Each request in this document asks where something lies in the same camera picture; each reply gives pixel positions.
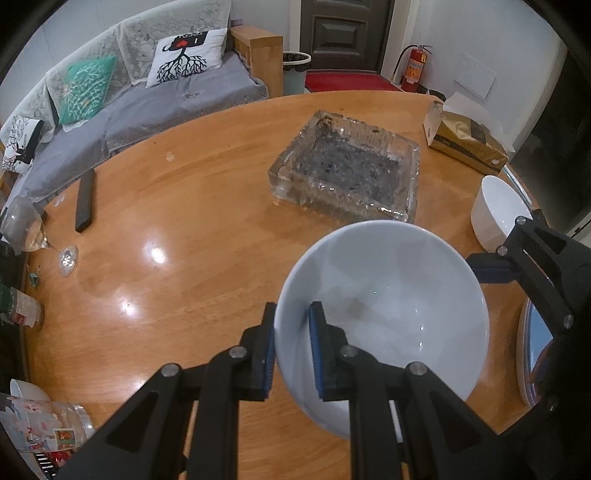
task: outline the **black remote control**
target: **black remote control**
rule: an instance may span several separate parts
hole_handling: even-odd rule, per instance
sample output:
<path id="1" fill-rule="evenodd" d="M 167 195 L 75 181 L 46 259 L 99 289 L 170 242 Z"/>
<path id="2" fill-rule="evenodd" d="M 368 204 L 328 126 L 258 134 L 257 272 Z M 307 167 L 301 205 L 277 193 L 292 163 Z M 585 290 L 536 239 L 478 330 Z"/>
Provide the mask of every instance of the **black remote control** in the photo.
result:
<path id="1" fill-rule="evenodd" d="M 96 173 L 93 168 L 80 177 L 78 201 L 76 202 L 76 232 L 78 233 L 82 233 L 92 223 L 95 176 Z"/>

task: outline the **wooden table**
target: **wooden table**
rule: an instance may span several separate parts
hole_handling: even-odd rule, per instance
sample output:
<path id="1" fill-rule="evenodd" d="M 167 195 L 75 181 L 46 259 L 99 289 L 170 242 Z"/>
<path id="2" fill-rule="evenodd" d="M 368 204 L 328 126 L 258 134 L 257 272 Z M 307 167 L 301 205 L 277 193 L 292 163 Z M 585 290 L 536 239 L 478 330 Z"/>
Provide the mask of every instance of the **wooden table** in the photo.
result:
<path id="1" fill-rule="evenodd" d="M 469 213 L 482 175 L 426 146 L 431 100 L 359 91 L 276 98 L 180 125 L 100 166 L 86 232 L 74 231 L 76 184 L 47 208 L 49 240 L 76 243 L 80 257 L 62 278 L 54 252 L 32 255 L 41 284 L 28 292 L 45 305 L 46 323 L 28 334 L 31 380 L 101 425 L 164 363 L 207 362 L 259 323 L 297 259 L 340 225 L 275 200 L 268 184 L 267 169 L 318 109 L 418 142 L 416 224 L 463 256 L 481 251 Z M 525 296 L 515 283 L 484 291 L 490 345 L 468 403 L 500 431 L 527 410 L 515 375 Z M 348 443 L 300 411 L 277 370 L 267 402 L 241 405 L 242 479 L 345 479 L 348 457 Z"/>

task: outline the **sofa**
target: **sofa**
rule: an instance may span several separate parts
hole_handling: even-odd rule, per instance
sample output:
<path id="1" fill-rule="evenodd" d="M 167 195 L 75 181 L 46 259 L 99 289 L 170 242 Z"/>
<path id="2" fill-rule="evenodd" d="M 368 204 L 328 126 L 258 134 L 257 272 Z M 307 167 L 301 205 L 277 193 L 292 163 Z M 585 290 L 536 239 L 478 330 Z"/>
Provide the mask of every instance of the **sofa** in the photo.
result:
<path id="1" fill-rule="evenodd" d="M 222 66 L 146 88 L 157 42 L 171 35 L 226 28 L 231 0 L 176 0 L 123 20 L 49 70 L 0 130 L 17 115 L 44 121 L 30 169 L 16 195 L 44 206 L 86 171 L 155 134 L 209 113 L 282 95 L 282 37 L 254 27 L 228 29 Z M 117 56 L 99 113 L 80 125 L 57 125 L 70 65 Z"/>

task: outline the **dark wooden door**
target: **dark wooden door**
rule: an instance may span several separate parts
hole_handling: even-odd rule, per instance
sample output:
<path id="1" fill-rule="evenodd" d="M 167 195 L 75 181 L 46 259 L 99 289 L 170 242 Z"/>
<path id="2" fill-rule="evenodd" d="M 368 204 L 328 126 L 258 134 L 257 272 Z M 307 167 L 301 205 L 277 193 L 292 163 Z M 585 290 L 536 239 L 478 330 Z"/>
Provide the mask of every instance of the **dark wooden door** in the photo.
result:
<path id="1" fill-rule="evenodd" d="M 374 70 L 394 0 L 301 0 L 300 48 L 312 69 Z"/>

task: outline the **white trash can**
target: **white trash can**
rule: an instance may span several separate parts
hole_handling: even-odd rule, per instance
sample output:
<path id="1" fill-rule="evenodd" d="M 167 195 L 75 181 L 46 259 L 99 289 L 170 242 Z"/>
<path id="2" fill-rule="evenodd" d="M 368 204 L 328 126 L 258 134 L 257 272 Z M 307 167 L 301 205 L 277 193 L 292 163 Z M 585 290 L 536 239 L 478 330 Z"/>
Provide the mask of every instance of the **white trash can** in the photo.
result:
<path id="1" fill-rule="evenodd" d="M 300 51 L 283 52 L 283 95 L 304 93 L 306 70 L 312 57 Z"/>

